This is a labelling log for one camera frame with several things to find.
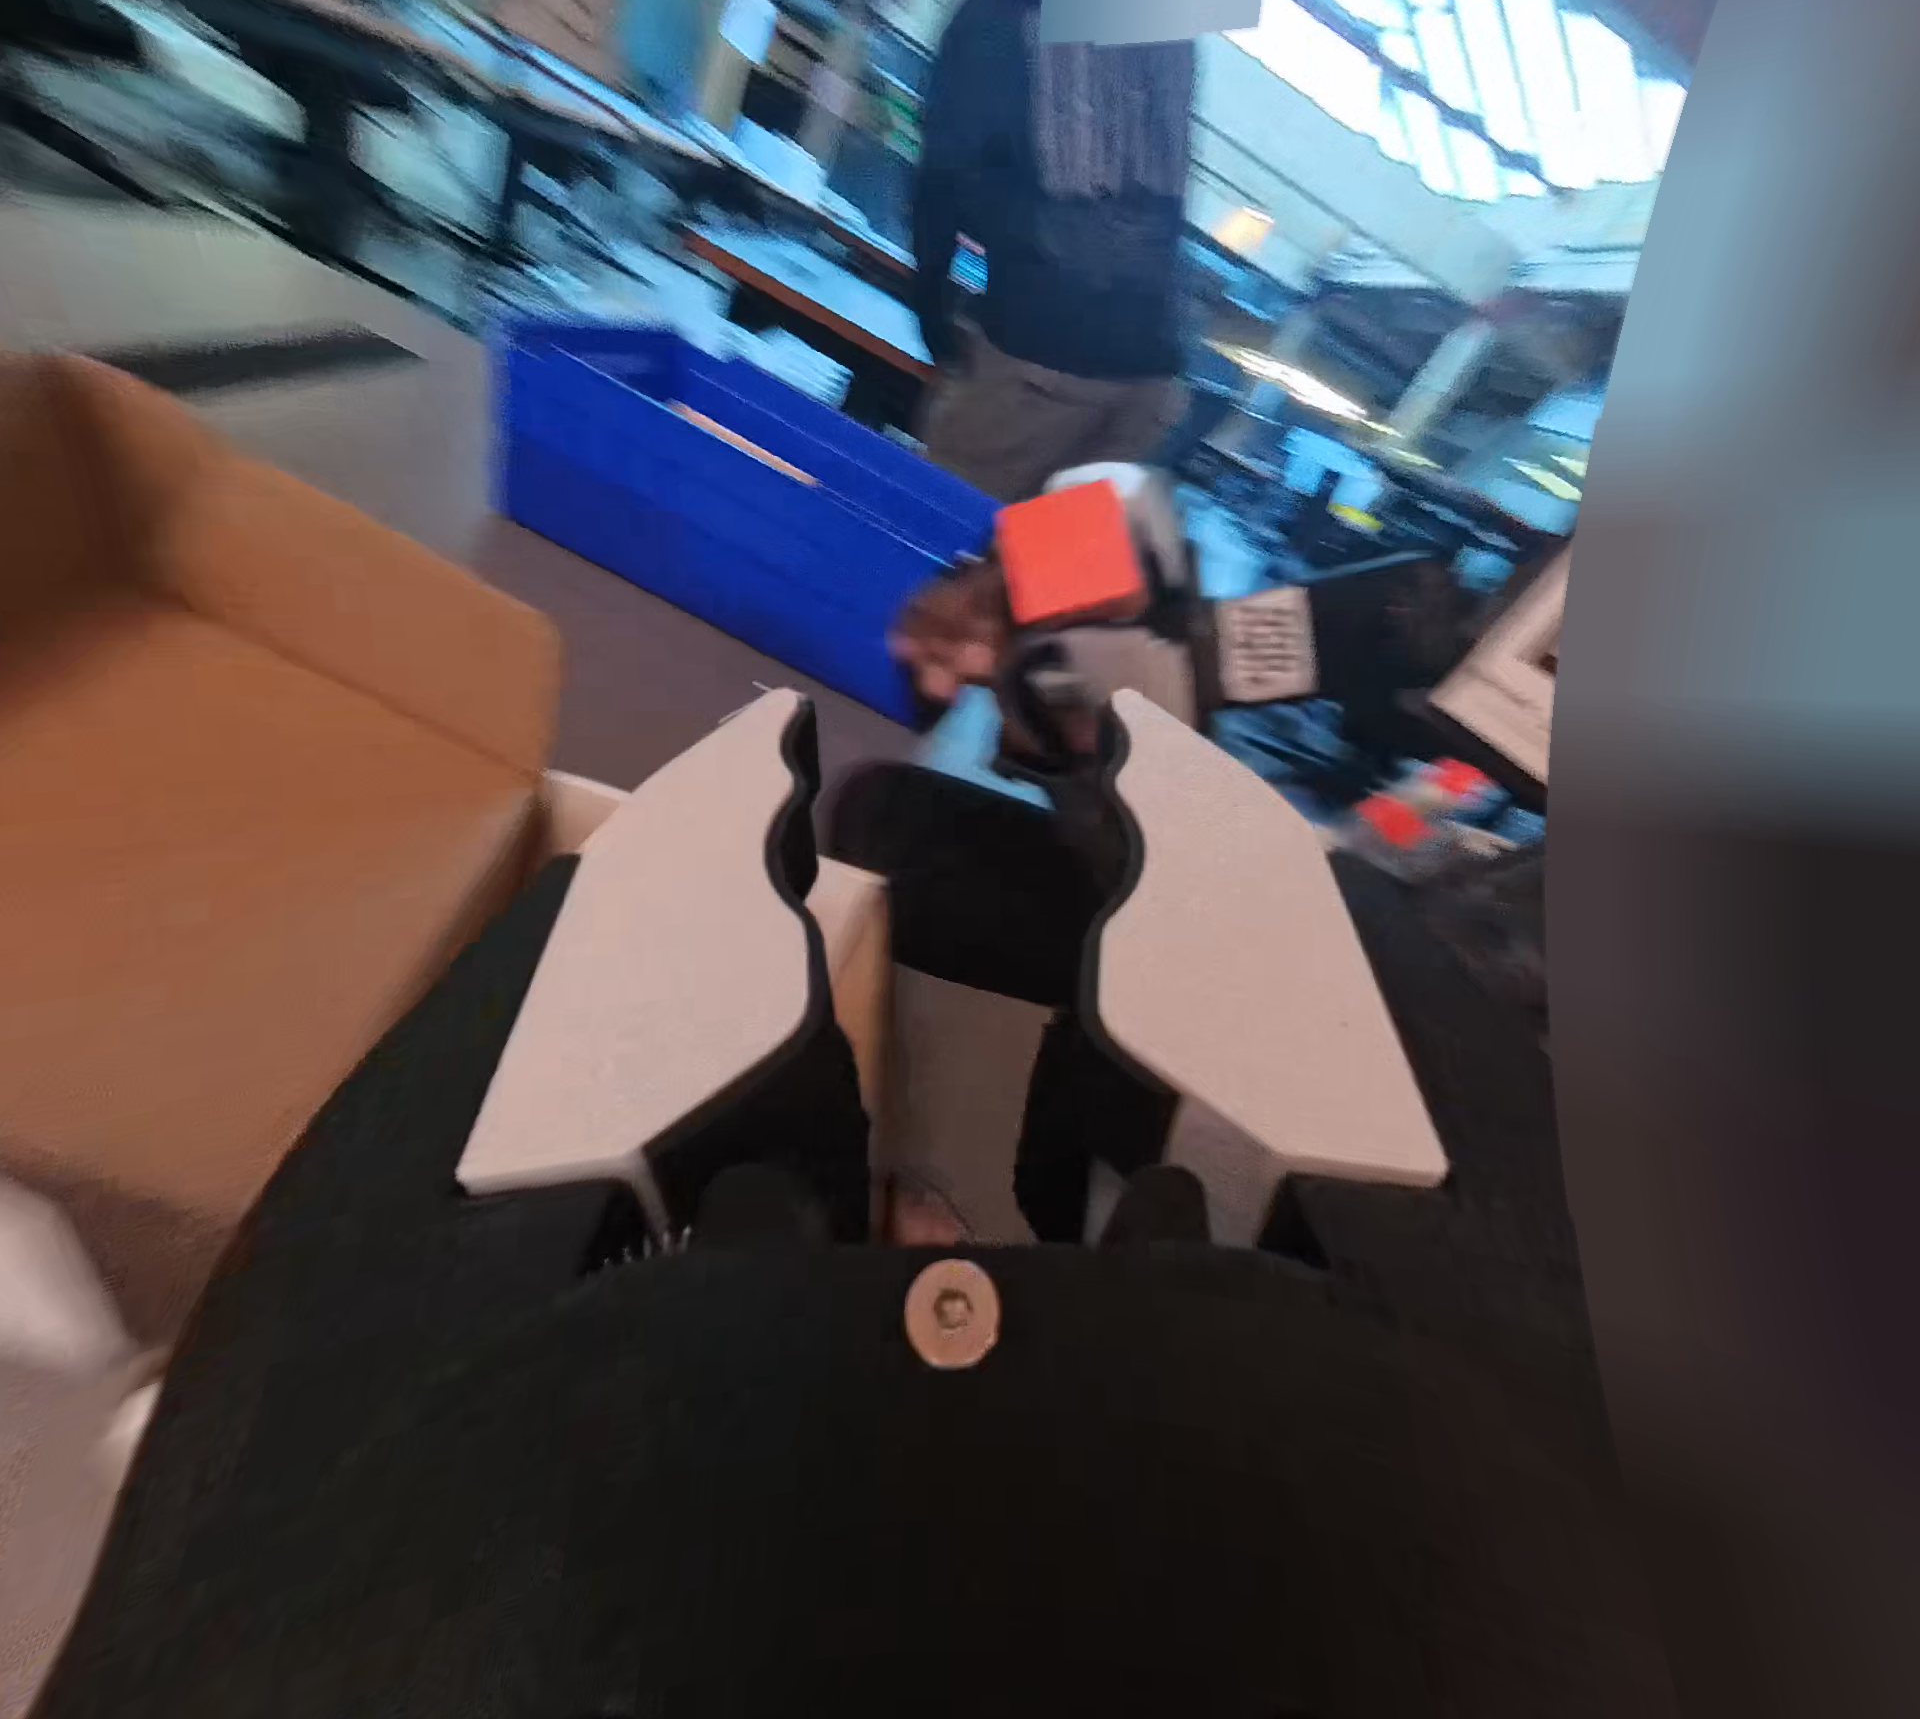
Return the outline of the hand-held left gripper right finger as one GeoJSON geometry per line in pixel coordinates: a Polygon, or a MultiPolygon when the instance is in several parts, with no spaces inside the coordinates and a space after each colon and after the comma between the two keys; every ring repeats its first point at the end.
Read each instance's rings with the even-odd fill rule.
{"type": "Polygon", "coordinates": [[[1317,829],[1134,689],[1106,733],[1126,853],[1082,1017],[1170,1095],[1156,1160],[1200,1182],[1220,1242],[1258,1242],[1297,1178],[1442,1186],[1450,1158],[1317,829]]]}

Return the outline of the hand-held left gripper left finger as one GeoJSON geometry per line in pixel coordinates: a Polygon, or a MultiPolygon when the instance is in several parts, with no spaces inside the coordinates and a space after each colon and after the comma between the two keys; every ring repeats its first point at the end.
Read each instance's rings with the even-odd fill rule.
{"type": "Polygon", "coordinates": [[[809,793],[812,705],[778,687],[587,833],[453,1176],[470,1196],[606,1180],[649,1224],[697,1184],[670,1141],[803,1031],[816,939],[778,881],[778,821],[809,793]]]}

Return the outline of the orange traffic cone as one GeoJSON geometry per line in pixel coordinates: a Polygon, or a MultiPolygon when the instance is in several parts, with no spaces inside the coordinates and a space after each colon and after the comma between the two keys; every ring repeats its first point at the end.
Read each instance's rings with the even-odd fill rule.
{"type": "Polygon", "coordinates": [[[1505,805],[1500,783],[1468,761],[1442,757],[1403,767],[1355,801],[1355,829],[1392,851],[1482,829],[1505,805]]]}

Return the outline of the red cube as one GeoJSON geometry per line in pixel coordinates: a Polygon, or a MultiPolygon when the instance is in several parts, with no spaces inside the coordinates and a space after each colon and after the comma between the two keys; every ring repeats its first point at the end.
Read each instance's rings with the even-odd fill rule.
{"type": "Polygon", "coordinates": [[[1145,609],[1134,521],[1109,479],[1001,505],[992,545],[1013,627],[1124,623],[1145,609]]]}

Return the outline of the person's right hand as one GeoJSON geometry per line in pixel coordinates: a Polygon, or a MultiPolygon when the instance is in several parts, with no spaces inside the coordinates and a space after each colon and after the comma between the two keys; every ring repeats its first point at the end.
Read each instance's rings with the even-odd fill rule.
{"type": "Polygon", "coordinates": [[[915,723],[930,729],[975,693],[1005,713],[1028,637],[1030,629],[1013,617],[1001,567],[978,559],[917,589],[887,629],[886,649],[908,681],[915,723]]]}

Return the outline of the white cardboard mailer box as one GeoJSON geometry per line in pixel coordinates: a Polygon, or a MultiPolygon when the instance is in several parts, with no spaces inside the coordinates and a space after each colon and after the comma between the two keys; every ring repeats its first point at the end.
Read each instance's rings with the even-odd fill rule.
{"type": "Polygon", "coordinates": [[[58,1202],[161,1352],[156,1452],[211,1496],[271,1400],[668,1242],[758,1160],[871,1232],[870,1119],[836,1021],[812,797],[775,827],[816,999],[670,1144],[681,1224],[581,1180],[470,1196],[459,1154],[584,839],[553,841],[553,629],[410,537],[78,357],[4,353],[4,1172],[58,1202]]]}

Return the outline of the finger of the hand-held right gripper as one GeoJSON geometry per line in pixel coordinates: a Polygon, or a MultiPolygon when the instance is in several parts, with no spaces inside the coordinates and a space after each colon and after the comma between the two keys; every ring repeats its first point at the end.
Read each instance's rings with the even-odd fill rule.
{"type": "Polygon", "coordinates": [[[1030,643],[1031,697],[1052,723],[1092,723],[1119,691],[1136,691],[1179,723],[1202,723],[1193,653],[1142,625],[1045,631],[1030,643]]]}
{"type": "Polygon", "coordinates": [[[1119,497],[1145,589],[1151,595],[1193,593],[1193,553],[1174,477],[1138,461],[1103,461],[1100,475],[1119,497]]]}

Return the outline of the blue plastic bin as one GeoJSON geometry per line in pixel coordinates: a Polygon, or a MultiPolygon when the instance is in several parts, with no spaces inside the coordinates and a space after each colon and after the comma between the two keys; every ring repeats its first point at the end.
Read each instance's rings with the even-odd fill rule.
{"type": "Polygon", "coordinates": [[[915,723],[902,605],[984,551],[995,503],[895,439],[647,323],[507,317],[488,337],[492,503],[868,709],[915,723]],[[665,411],[681,399],[816,475],[665,411]]]}

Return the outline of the wooden edged table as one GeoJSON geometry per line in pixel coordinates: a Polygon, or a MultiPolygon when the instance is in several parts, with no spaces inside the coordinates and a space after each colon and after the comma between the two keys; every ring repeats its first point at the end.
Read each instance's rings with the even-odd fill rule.
{"type": "Polygon", "coordinates": [[[727,285],[727,319],[747,331],[782,325],[821,351],[860,351],[915,383],[935,373],[914,311],[814,243],[743,221],[688,223],[689,255],[727,285]]]}

